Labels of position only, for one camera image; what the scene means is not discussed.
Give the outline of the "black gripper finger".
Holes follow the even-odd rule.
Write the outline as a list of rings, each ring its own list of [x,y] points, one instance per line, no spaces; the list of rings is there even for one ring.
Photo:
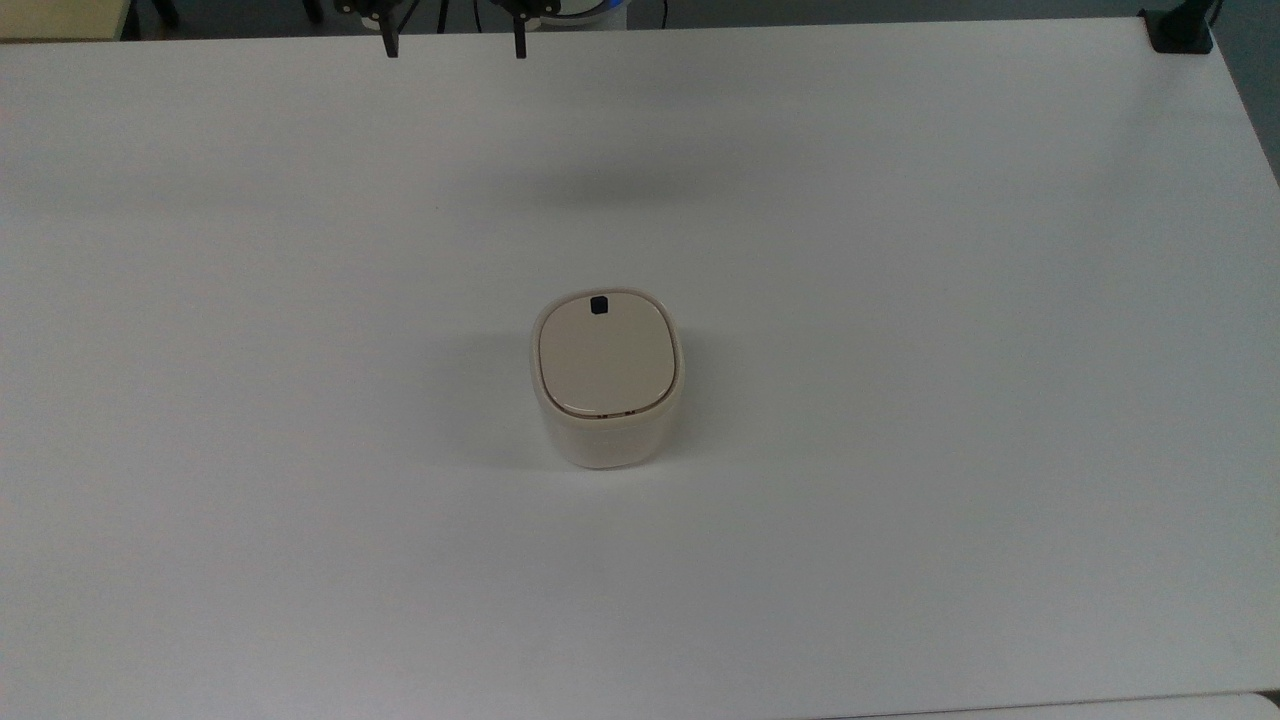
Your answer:
[[[399,20],[396,9],[401,1],[388,0],[353,0],[335,1],[335,12],[342,15],[358,18],[360,24],[380,36],[385,54],[389,58],[399,56]]]
[[[554,18],[561,13],[561,1],[557,0],[494,0],[492,4],[502,9],[511,19],[515,55],[518,59],[525,59],[529,54],[527,35],[538,29],[544,19]]]

